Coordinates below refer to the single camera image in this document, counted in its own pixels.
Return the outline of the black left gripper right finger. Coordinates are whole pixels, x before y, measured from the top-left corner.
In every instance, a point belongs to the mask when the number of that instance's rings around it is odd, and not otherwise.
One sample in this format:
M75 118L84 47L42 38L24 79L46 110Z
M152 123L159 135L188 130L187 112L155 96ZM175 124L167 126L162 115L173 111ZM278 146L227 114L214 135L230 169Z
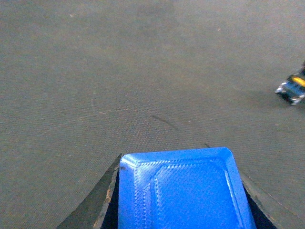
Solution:
M262 193L254 181L250 179L244 172L241 172L241 180L246 193L246 197L254 218L257 229L276 229L276 226L271 221L270 217L266 214L263 206Z

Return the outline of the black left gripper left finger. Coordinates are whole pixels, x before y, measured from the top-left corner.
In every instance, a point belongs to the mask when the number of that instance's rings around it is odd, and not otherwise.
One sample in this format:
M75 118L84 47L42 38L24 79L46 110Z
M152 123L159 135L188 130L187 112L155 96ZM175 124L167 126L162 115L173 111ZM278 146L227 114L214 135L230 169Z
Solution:
M83 202L57 227L59 229L99 229L105 220L117 181L119 154Z

